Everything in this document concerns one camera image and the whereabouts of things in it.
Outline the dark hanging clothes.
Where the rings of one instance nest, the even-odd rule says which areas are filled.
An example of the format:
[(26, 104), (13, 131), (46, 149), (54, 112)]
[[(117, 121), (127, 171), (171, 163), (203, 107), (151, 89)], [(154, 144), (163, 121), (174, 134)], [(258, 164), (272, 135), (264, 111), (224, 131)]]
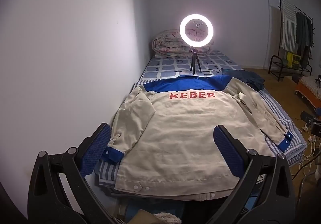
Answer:
[(302, 12), (297, 12), (296, 24), (296, 55), (300, 56), (301, 67), (306, 68), (310, 58), (310, 50), (313, 45), (312, 21)]

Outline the black clothes rack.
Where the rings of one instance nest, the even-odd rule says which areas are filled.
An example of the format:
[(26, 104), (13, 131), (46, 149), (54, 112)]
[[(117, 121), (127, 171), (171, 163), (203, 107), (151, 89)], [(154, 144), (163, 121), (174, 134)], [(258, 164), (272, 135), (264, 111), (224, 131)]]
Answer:
[(312, 74), (313, 18), (288, 0), (279, 0), (280, 37), (277, 53), (270, 58), (268, 73), (281, 81), (286, 76)]

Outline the dark blue fleece garment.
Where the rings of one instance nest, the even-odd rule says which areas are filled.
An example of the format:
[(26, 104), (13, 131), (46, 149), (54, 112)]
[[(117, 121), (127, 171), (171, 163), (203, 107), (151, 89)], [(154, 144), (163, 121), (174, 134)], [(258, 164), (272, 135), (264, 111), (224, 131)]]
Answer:
[(264, 89), (265, 80), (255, 72), (246, 70), (222, 70), (222, 75), (237, 78), (257, 92)]

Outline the blue checkered bed sheet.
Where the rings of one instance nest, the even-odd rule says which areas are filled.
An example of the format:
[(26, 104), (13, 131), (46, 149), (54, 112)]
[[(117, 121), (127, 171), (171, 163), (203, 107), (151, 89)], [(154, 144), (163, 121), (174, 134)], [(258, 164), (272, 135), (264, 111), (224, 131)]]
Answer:
[[(182, 74), (192, 74), (191, 57), (163, 57), (150, 59), (141, 79), (165, 79), (178, 77)], [(227, 57), (221, 51), (214, 50), (207, 55), (200, 55), (195, 66), (195, 75), (211, 77), (220, 74), (222, 70), (241, 70), (241, 66)]]

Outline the orange stool with cushion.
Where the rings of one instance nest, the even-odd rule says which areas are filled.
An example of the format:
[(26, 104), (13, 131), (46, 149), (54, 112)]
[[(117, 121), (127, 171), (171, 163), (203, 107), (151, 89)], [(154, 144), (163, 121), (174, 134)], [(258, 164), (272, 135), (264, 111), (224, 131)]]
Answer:
[(320, 108), (320, 84), (316, 82), (315, 77), (301, 77), (296, 86), (295, 93), (300, 93), (315, 109)]

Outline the yellow box on rack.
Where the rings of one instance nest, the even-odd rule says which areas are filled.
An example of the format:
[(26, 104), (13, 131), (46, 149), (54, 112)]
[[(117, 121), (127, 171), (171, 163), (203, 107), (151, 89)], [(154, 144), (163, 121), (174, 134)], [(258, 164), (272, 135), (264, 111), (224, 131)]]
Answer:
[(293, 54), (292, 52), (287, 52), (287, 66), (290, 68), (299, 68), (301, 57), (299, 55)]

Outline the folded floral quilt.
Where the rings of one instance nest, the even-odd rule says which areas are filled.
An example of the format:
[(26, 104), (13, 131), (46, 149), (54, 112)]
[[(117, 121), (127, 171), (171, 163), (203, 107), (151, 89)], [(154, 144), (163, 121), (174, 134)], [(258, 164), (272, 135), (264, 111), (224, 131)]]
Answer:
[[(206, 37), (207, 32), (204, 30), (198, 30), (197, 38), (195, 38), (196, 29), (186, 29), (186, 35), (191, 40), (197, 39), (197, 41), (201, 41)], [(182, 40), (179, 29), (171, 29), (160, 32), (152, 40), (151, 47), (155, 52), (155, 56), (188, 57), (192, 55), (192, 47)], [(214, 51), (213, 41), (203, 47), (196, 48), (196, 51), (201, 56), (211, 53)]]

